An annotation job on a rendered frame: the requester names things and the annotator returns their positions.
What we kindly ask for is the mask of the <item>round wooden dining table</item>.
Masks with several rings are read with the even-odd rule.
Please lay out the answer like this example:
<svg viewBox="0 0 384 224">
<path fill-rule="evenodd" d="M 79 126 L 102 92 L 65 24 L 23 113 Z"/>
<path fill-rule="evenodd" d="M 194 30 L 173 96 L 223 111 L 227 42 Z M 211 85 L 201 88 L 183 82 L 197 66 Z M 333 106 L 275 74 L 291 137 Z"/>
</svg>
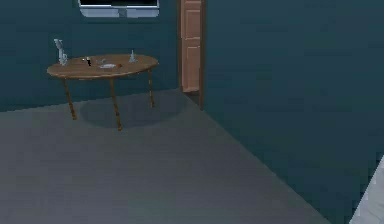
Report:
<svg viewBox="0 0 384 224">
<path fill-rule="evenodd" d="M 141 74 L 143 72 L 147 72 L 150 106 L 154 107 L 152 70 L 159 64 L 156 58 L 147 55 L 135 54 L 137 62 L 130 63 L 130 54 L 105 54 L 88 57 L 91 59 L 91 66 L 88 66 L 88 63 L 85 60 L 86 56 L 82 56 L 69 59 L 65 66 L 62 66 L 60 63 L 56 63 L 47 68 L 47 73 L 50 76 L 58 78 L 62 81 L 73 120 L 77 119 L 77 115 L 74 110 L 74 105 L 71 99 L 68 85 L 66 83 L 67 80 L 107 80 L 110 86 L 110 94 L 114 105 L 117 129 L 119 131 L 121 131 L 123 127 L 121 124 L 120 113 L 115 94 L 115 79 L 120 77 L 130 77 Z M 97 60 L 100 59 L 106 59 L 104 64 L 122 64 L 122 67 L 101 69 L 99 66 L 103 64 L 97 64 Z"/>
</svg>

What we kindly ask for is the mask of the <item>light brown room door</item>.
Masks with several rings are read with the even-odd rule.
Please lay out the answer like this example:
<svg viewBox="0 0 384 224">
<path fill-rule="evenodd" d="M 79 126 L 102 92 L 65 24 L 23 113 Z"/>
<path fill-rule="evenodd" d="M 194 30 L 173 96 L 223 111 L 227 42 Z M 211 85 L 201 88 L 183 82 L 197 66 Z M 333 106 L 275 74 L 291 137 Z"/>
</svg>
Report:
<svg viewBox="0 0 384 224">
<path fill-rule="evenodd" d="M 199 90 L 201 59 L 201 2 L 181 0 L 182 90 Z"/>
</svg>

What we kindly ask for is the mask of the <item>pale grey furniture edge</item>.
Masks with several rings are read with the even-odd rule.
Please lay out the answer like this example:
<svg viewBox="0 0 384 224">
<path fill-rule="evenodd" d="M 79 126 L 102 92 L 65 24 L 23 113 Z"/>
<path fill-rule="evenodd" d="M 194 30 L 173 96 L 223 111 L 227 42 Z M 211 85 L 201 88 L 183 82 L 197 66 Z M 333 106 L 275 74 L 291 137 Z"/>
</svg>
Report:
<svg viewBox="0 0 384 224">
<path fill-rule="evenodd" d="M 384 155 L 348 224 L 384 224 Z"/>
</svg>

